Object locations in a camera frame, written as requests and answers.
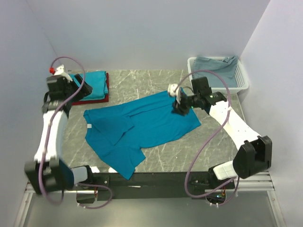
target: red tray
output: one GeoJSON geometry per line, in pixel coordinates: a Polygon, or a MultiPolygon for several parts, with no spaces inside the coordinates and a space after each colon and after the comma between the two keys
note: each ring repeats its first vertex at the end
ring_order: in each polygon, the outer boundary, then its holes
{"type": "Polygon", "coordinates": [[[109,100],[108,94],[109,94],[109,79],[108,79],[108,73],[106,73],[106,85],[108,89],[108,93],[105,95],[104,99],[100,100],[85,100],[85,101],[78,101],[73,102],[72,105],[83,105],[83,104],[90,104],[90,103],[106,103],[109,100]]]}

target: white laundry basket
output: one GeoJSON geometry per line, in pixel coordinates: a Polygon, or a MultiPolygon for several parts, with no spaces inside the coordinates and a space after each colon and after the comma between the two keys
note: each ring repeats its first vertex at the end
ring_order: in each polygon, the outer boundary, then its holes
{"type": "MultiPolygon", "coordinates": [[[[212,59],[216,60],[223,60],[224,57],[210,57],[212,59]]],[[[194,66],[196,57],[189,58],[187,61],[187,68],[188,68],[188,73],[192,72],[192,68],[194,66]]],[[[245,90],[249,87],[248,85],[248,76],[247,73],[241,63],[240,60],[238,60],[237,68],[236,68],[236,73],[235,73],[235,79],[237,82],[237,87],[229,87],[229,91],[231,94],[237,94],[241,90],[245,90]]],[[[227,91],[224,87],[212,87],[213,92],[220,91],[222,94],[227,94],[227,91]]]]}

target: white wall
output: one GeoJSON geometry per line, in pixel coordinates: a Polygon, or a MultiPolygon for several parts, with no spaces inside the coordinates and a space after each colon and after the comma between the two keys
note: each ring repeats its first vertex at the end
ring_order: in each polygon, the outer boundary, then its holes
{"type": "Polygon", "coordinates": [[[251,126],[273,141],[270,170],[289,227],[303,223],[303,1],[271,0],[243,55],[251,126]]]}
{"type": "Polygon", "coordinates": [[[185,69],[199,53],[240,55],[269,2],[27,1],[58,55],[87,69],[185,69]]]}
{"type": "Polygon", "coordinates": [[[0,7],[0,220],[12,226],[42,132],[45,78],[55,58],[37,19],[24,0],[0,7]]]}

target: folded teal cloth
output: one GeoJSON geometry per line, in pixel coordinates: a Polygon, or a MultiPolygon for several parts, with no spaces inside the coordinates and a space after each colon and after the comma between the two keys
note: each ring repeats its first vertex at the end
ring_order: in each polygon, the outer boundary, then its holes
{"type": "MultiPolygon", "coordinates": [[[[93,90],[89,96],[84,97],[81,101],[89,101],[89,100],[100,100],[104,99],[105,95],[108,94],[108,88],[106,85],[106,72],[105,71],[95,71],[95,72],[87,72],[85,77],[85,82],[90,85],[93,90]]],[[[76,82],[79,86],[79,82],[76,80],[75,75],[71,75],[71,78],[76,82]]]]}
{"type": "MultiPolygon", "coordinates": [[[[193,71],[210,70],[221,76],[228,87],[237,87],[235,72],[238,63],[238,56],[224,58],[222,61],[200,57],[195,59],[193,71]]],[[[223,83],[214,75],[208,72],[197,72],[193,74],[193,79],[207,77],[211,87],[224,87],[223,83]]]]}

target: marble table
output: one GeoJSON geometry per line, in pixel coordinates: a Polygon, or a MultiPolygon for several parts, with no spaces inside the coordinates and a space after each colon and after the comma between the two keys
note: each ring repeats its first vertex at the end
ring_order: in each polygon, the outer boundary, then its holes
{"type": "MultiPolygon", "coordinates": [[[[87,124],[83,112],[106,106],[118,105],[138,98],[167,90],[169,83],[178,83],[186,75],[186,70],[110,70],[109,102],[74,106],[64,133],[63,159],[70,167],[81,165],[96,166],[101,172],[108,172],[109,166],[100,160],[85,141],[87,124]]],[[[186,79],[182,86],[190,86],[186,79]]],[[[232,107],[243,118],[242,109],[237,95],[232,95],[232,107]]],[[[187,171],[196,152],[206,139],[217,129],[219,124],[205,111],[194,110],[201,126],[177,141],[142,149],[146,159],[139,164],[136,172],[178,172],[187,171]]],[[[232,160],[236,147],[228,136],[221,132],[211,140],[202,151],[193,167],[193,171],[207,171],[209,167],[232,160]]]]}

